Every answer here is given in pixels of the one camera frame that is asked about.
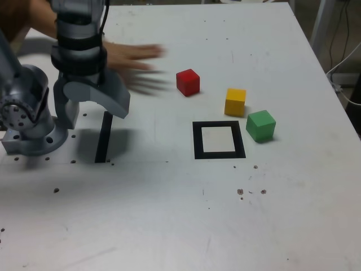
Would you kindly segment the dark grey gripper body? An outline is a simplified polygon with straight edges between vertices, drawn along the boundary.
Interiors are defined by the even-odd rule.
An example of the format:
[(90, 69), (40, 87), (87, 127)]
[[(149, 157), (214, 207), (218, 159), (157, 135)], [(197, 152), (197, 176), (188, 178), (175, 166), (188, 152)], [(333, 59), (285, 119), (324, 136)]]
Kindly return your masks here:
[(70, 75), (67, 73), (60, 72), (59, 79), (61, 78), (63, 78), (66, 82), (82, 82), (88, 85), (90, 84), (99, 85), (100, 74), (96, 73), (87, 76), (77, 76), (77, 75)]

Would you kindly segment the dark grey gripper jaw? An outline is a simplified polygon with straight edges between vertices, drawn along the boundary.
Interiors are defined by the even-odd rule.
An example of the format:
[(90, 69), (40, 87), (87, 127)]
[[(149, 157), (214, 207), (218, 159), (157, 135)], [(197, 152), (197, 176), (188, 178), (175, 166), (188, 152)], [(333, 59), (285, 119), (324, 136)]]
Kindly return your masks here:
[(68, 99), (64, 94), (64, 87), (68, 80), (59, 75), (54, 84), (54, 103), (57, 117), (67, 129), (74, 129), (80, 111), (78, 102)]

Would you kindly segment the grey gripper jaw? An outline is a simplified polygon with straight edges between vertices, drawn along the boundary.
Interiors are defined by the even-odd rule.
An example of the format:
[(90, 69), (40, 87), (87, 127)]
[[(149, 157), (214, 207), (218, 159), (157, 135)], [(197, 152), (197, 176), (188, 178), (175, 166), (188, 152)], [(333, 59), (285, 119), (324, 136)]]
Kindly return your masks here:
[(64, 87), (64, 94), (74, 102), (95, 102), (122, 119), (129, 113), (130, 93), (115, 71), (106, 69), (99, 85), (68, 82)]

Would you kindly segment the person's hand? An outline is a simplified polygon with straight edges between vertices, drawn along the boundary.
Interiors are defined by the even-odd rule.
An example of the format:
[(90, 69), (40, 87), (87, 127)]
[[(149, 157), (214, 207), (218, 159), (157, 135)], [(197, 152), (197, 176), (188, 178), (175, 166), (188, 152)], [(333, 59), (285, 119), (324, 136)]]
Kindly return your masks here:
[(111, 42), (104, 42), (103, 45), (108, 53), (108, 67), (115, 71), (123, 69), (149, 71), (152, 66), (144, 63), (143, 60), (160, 58), (165, 52), (160, 45), (123, 45)]

